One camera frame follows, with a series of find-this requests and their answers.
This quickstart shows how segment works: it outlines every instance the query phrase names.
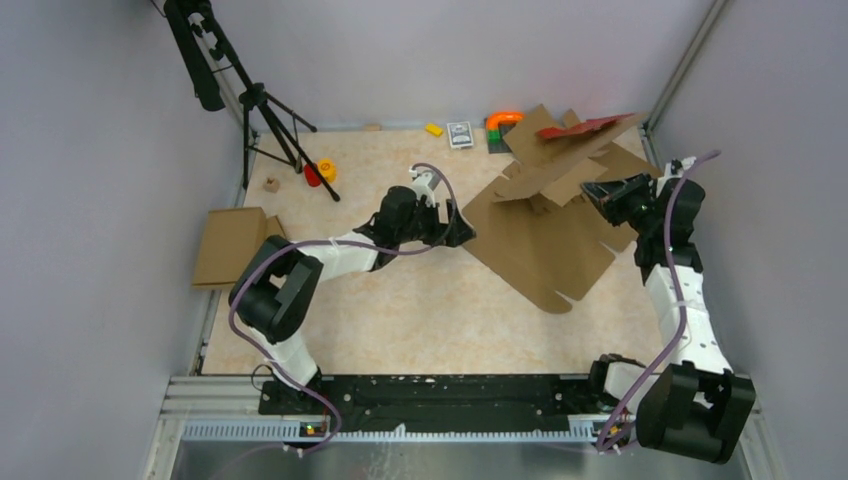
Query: black tripod leg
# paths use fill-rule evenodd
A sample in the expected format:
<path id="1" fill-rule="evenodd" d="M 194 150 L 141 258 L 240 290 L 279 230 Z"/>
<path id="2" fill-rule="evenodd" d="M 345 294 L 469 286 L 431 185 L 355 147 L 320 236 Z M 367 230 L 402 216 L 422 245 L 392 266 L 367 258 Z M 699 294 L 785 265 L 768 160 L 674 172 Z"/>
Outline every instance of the black tripod leg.
<path id="1" fill-rule="evenodd" d="M 295 113 L 295 111 L 294 111 L 294 110 L 292 110 L 291 108 L 289 108 L 289 107 L 285 106 L 285 105 L 283 104 L 283 102 L 281 102 L 281 101 L 277 100 L 277 98 L 276 98 L 275 96 L 271 95 L 271 94 L 270 94 L 270 93 L 268 93 L 268 92 L 265 92 L 265 95 L 267 95 L 267 96 L 268 96 L 268 100 L 271 100 L 271 103 L 273 103 L 274 105 L 276 105 L 276 106 L 280 107 L 280 109 L 281 109 L 282 111 L 284 111 L 284 112 L 288 113 L 289 115 L 291 115 L 292 117 L 294 117 L 294 119 L 295 119 L 295 120 L 297 120 L 298 122 L 300 122 L 301 124 L 303 124 L 303 126 L 304 126 L 304 127 L 306 127 L 306 128 L 308 128 L 308 129 L 309 129 L 309 131 L 311 131 L 312 133 L 315 133 L 315 132 L 317 132 L 317 131 L 318 131 L 318 127 L 316 127 L 315 125 L 312 125 L 311 123 L 309 123 L 309 122 L 307 122 L 306 120 L 304 120 L 304 119 L 303 119 L 303 117 L 301 117 L 300 115 L 298 115 L 297 113 Z"/>
<path id="2" fill-rule="evenodd" d="M 333 187 L 330 186 L 330 184 L 327 182 L 327 179 L 324 178 L 323 175 L 321 175 L 321 172 L 318 171 L 318 167 L 315 166 L 315 163 L 312 162 L 312 160 L 309 158 L 309 155 L 307 155 L 306 152 L 304 152 L 303 149 L 300 148 L 300 143 L 295 140 L 291 132 L 289 132 L 286 126 L 282 124 L 282 122 L 279 123 L 279 127 L 280 131 L 283 132 L 283 135 L 286 136 L 289 142 L 291 142 L 294 149 L 297 150 L 297 153 L 303 158 L 303 161 L 306 162 L 306 168 L 311 168 L 312 171 L 315 172 L 315 175 L 318 177 L 318 180 L 321 180 L 321 184 L 324 185 L 324 188 L 327 189 L 327 191 L 330 193 L 330 196 L 333 197 L 333 200 L 337 202 L 340 201 L 342 197 L 340 197 L 339 194 L 336 193 L 335 190 L 333 190 Z"/>
<path id="3" fill-rule="evenodd" d="M 294 171 L 296 173 L 301 173 L 303 171 L 303 167 L 300 166 L 297 161 L 297 157 L 294 156 L 294 153 L 292 153 L 291 148 L 289 148 L 288 142 L 286 142 L 286 139 L 283 137 L 283 134 L 280 133 L 280 129 L 282 127 L 280 119 L 277 118 L 276 115 L 274 115 L 274 112 L 271 111 L 270 108 L 268 108 L 268 104 L 258 105 L 258 107 L 259 113 L 262 114 L 262 118 L 265 119 L 265 123 L 267 123 L 268 128 L 271 129 L 271 134 L 274 135 L 274 138 L 277 139 L 277 143 L 280 144 L 280 148 L 283 149 L 283 153 L 286 154 L 286 158 L 289 159 L 291 165 L 294 165 Z"/>
<path id="4" fill-rule="evenodd" d="M 242 163 L 242 174 L 241 174 L 242 175 L 241 186 L 242 186 L 242 188 L 247 190 L 247 182 L 248 182 L 248 176 L 247 176 L 248 166 L 247 166 L 247 163 L 248 163 L 248 152 L 250 151 L 250 109 L 247 108 L 247 105 L 244 105 L 244 108 L 242 109 L 242 114 L 243 114 L 242 123 L 244 123 L 244 126 L 242 128 L 242 149 L 244 150 L 244 152 L 243 152 L 244 156 L 242 157 L 243 163 Z"/>

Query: tripod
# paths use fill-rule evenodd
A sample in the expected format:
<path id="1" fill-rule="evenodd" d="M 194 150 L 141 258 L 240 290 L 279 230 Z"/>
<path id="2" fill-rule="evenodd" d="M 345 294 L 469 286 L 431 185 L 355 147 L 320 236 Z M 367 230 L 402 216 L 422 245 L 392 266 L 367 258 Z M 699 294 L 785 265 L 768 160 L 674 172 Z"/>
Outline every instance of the tripod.
<path id="1" fill-rule="evenodd" d="M 233 67 L 236 68 L 236 72 L 239 71 L 238 67 L 235 64 L 233 64 Z M 312 171 L 315 172 L 315 175 L 318 177 L 319 180 L 321 180 L 321 183 L 324 185 L 324 188 L 326 188 L 327 191 L 330 192 L 330 196 L 333 197 L 333 200 L 337 202 L 341 200 L 339 194 L 335 190 L 333 190 L 333 187 L 331 187 L 330 184 L 327 183 L 327 180 L 318 171 L 318 167 L 315 166 L 315 163 L 312 162 L 312 160 L 309 158 L 309 155 L 307 155 L 306 152 L 303 151 L 303 148 L 300 146 L 300 143 L 297 141 L 297 139 L 291 134 L 291 132 L 289 132 L 286 126 L 283 125 L 283 122 L 280 121 L 280 118 L 277 117 L 274 111 L 271 110 L 270 105 L 268 105 L 268 101 L 270 100 L 274 105 L 280 107 L 281 110 L 291 115 L 294 121 L 300 122 L 310 131 L 316 132 L 318 131 L 318 129 L 311 123 L 304 120 L 303 117 L 295 113 L 294 110 L 285 106 L 283 102 L 274 98 L 273 95 L 271 95 L 265 90 L 264 84 L 248 84 L 250 79 L 249 77 L 247 77 L 247 72 L 244 72 L 244 75 L 245 76 L 242 77 L 241 74 L 239 74 L 239 77 L 242 77 L 242 81 L 245 82 L 246 86 L 249 86 L 247 86 L 247 90 L 245 90 L 244 93 L 239 95 L 239 103 L 242 104 L 242 113 L 244 118 L 244 126 L 242 128 L 242 149 L 244 152 L 242 157 L 242 186 L 245 188 L 245 190 L 247 189 L 248 182 L 248 153 L 250 152 L 250 150 L 253 150 L 257 153 L 261 153 L 262 155 L 271 157 L 274 160 L 278 160 L 285 164 L 291 165 L 292 167 L 294 167 L 294 171 L 297 173 L 301 173 L 303 171 L 304 167 L 303 164 L 300 162 L 300 160 L 303 159 L 303 161 L 306 162 L 306 168 L 311 168 Z M 279 143 L 280 147 L 282 147 L 286 158 L 280 158 L 276 155 L 272 155 L 266 151 L 260 150 L 259 148 L 250 145 L 249 119 L 250 111 L 253 110 L 254 107 L 256 107 L 259 110 L 259 113 L 262 114 L 262 118 L 265 119 L 265 123 L 267 123 L 268 128 L 271 129 L 271 134 L 274 135 L 274 138 L 277 139 L 277 143 Z M 293 146 L 294 149 L 297 150 L 297 158 L 295 158 L 294 153 L 292 152 L 291 148 L 289 148 L 289 143 L 291 143 L 291 146 Z"/>
<path id="2" fill-rule="evenodd" d="M 193 13 L 199 13 L 203 17 L 199 27 L 197 25 L 191 25 L 188 22 L 188 17 Z M 324 185 L 324 188 L 327 189 L 333 200 L 337 202 L 341 200 L 339 194 L 333 190 L 333 187 L 330 186 L 324 176 L 318 171 L 318 167 L 315 166 L 315 163 L 312 162 L 309 155 L 303 151 L 303 148 L 301 148 L 297 138 L 291 134 L 286 126 L 283 125 L 283 122 L 280 121 L 279 117 L 277 117 L 274 111 L 271 110 L 271 106 L 268 102 L 270 101 L 281 110 L 291 115 L 294 121 L 300 122 L 310 131 L 316 132 L 318 129 L 311 123 L 304 120 L 303 117 L 295 113 L 292 109 L 274 98 L 273 95 L 265 90 L 265 85 L 262 83 L 253 83 L 250 76 L 247 74 L 247 71 L 244 69 L 244 66 L 242 66 L 241 61 L 239 61 L 238 55 L 233 49 L 232 44 L 230 44 L 229 40 L 227 40 L 227 36 L 224 34 L 224 31 L 221 29 L 217 20 L 215 20 L 215 16 L 212 13 L 212 6 L 209 2 L 207 0 L 168 0 L 165 2 L 165 14 L 168 18 L 168 22 L 171 24 L 171 30 L 174 32 L 174 37 L 180 47 L 183 59 L 186 61 L 186 67 L 189 70 L 189 74 L 192 76 L 192 82 L 195 84 L 195 94 L 198 98 L 200 98 L 201 104 L 203 104 L 204 108 L 212 111 L 219 110 L 223 108 L 223 102 L 220 99 L 218 85 L 214 78 L 212 78 L 212 72 L 209 71 L 209 66 L 202 58 L 197 43 L 193 38 L 191 38 L 192 33 L 198 37 L 202 36 L 203 32 L 215 35 L 216 43 L 213 48 L 209 49 L 209 54 L 216 61 L 227 57 L 230 61 L 230 65 L 224 67 L 224 69 L 233 68 L 241 82 L 244 84 L 245 91 L 239 95 L 239 103 L 242 104 L 242 114 L 244 115 L 244 128 L 242 131 L 242 186 L 247 189 L 247 182 L 249 180 L 247 157 L 250 150 L 253 150 L 257 153 L 261 153 L 275 160 L 291 165 L 297 173 L 301 173 L 303 171 L 304 167 L 300 162 L 300 160 L 303 159 L 306 163 L 306 168 L 312 169 L 315 176 L 318 177 L 321 184 Z M 265 123 L 268 124 L 271 134 L 274 135 L 274 138 L 283 149 L 283 153 L 285 153 L 286 156 L 285 159 L 262 151 L 256 146 L 250 145 L 250 112 L 254 108 L 258 109 L 259 113 L 262 114 L 262 118 L 264 118 Z M 296 124 L 294 125 L 294 128 L 295 132 L 297 132 Z M 294 147 L 294 150 L 297 151 L 297 157 L 294 156 L 291 147 Z"/>

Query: red cup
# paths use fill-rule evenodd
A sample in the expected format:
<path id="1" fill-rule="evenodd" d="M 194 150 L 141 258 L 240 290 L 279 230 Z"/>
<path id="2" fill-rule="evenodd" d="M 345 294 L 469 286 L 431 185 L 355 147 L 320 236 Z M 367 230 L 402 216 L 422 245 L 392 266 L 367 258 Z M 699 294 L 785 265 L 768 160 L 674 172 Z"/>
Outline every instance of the red cup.
<path id="1" fill-rule="evenodd" d="M 308 183 L 310 187 L 317 187 L 321 185 L 320 175 L 320 173 L 316 173 L 312 170 L 312 167 L 310 167 L 309 164 L 303 165 L 303 176 L 306 177 L 306 183 Z"/>

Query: red paper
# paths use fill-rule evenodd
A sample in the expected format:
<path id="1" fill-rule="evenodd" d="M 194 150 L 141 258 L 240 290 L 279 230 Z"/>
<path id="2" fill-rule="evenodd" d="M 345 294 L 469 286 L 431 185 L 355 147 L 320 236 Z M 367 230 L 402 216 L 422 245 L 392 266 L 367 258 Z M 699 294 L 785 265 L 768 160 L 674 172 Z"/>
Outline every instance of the red paper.
<path id="1" fill-rule="evenodd" d="M 627 118 L 633 115 L 632 113 L 625 113 L 624 115 L 614 115 L 612 117 L 603 117 L 603 118 L 593 118 L 591 120 L 586 120 L 583 123 L 575 125 L 571 128 L 559 128 L 559 127 L 548 127 L 543 128 L 536 132 L 536 135 L 545 139 L 551 140 L 554 138 L 560 137 L 570 137 L 573 135 L 582 135 L 588 132 L 594 132 L 596 130 L 600 130 L 606 126 L 612 125 L 613 123 Z"/>

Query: yellow block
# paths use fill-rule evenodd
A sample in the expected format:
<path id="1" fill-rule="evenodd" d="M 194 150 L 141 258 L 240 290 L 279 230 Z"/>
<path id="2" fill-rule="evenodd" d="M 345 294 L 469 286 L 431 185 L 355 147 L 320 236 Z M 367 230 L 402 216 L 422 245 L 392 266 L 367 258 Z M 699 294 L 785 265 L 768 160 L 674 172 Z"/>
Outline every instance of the yellow block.
<path id="1" fill-rule="evenodd" d="M 441 137 L 442 132 L 444 131 L 441 127 L 439 127 L 438 125 L 433 125 L 432 123 L 428 123 L 427 126 L 424 127 L 424 130 L 427 130 L 436 137 Z"/>
<path id="2" fill-rule="evenodd" d="M 333 183 L 333 180 L 336 179 L 336 166 L 333 164 L 333 161 L 329 158 L 322 158 L 318 162 L 317 167 L 318 171 L 321 172 L 321 176 L 327 180 L 327 183 Z"/>

